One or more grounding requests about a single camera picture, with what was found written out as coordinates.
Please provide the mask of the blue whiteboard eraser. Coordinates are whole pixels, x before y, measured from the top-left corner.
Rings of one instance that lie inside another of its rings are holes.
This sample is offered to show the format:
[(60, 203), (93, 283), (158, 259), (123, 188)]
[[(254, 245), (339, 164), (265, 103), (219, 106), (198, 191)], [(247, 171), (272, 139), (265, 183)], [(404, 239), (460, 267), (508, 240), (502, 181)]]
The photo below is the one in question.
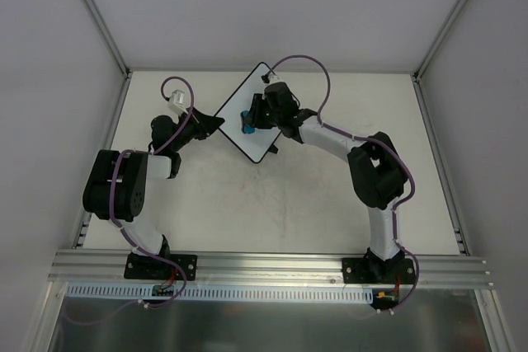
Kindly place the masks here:
[(243, 134), (253, 134), (255, 132), (255, 128), (252, 126), (252, 114), (249, 110), (244, 110), (241, 113), (241, 121)]

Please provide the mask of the white whiteboard black frame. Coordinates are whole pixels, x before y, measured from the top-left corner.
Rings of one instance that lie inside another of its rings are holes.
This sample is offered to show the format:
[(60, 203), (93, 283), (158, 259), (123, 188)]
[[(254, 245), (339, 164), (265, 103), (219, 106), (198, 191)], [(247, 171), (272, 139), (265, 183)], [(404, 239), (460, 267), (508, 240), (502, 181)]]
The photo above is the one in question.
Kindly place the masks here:
[(269, 70), (266, 63), (260, 62), (214, 115), (224, 119), (219, 131), (254, 164), (262, 161), (281, 134), (278, 128), (256, 129), (251, 134), (243, 132), (241, 114), (250, 109), (255, 93), (264, 92), (262, 75)]

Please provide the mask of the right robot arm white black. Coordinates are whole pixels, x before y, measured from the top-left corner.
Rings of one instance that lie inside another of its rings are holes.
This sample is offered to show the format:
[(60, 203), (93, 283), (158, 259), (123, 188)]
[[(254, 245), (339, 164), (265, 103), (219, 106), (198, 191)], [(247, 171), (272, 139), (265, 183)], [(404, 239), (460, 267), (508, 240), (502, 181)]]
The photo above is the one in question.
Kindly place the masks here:
[(281, 80), (264, 79), (262, 94), (255, 94), (249, 110), (241, 114), (243, 132), (277, 127), (297, 143), (320, 148), (347, 163), (357, 198), (368, 210), (370, 244), (353, 270), (358, 277), (388, 282), (397, 275), (405, 252), (398, 242), (396, 208), (409, 180), (387, 134), (356, 137), (324, 124), (314, 110), (302, 109)]

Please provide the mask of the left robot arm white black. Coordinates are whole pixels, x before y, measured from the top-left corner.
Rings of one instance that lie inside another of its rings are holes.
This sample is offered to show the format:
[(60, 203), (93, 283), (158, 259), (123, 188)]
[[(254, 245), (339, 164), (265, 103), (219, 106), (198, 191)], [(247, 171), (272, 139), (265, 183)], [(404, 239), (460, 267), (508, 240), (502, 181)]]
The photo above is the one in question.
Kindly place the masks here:
[(130, 244), (132, 254), (144, 257), (144, 268), (155, 278), (172, 268), (170, 247), (164, 235), (140, 214), (147, 198), (147, 181), (171, 180), (180, 170), (179, 151), (192, 140), (204, 140), (225, 119), (188, 109), (174, 121), (168, 115), (150, 124), (148, 151), (101, 150), (92, 166), (82, 195), (85, 211), (107, 220)]

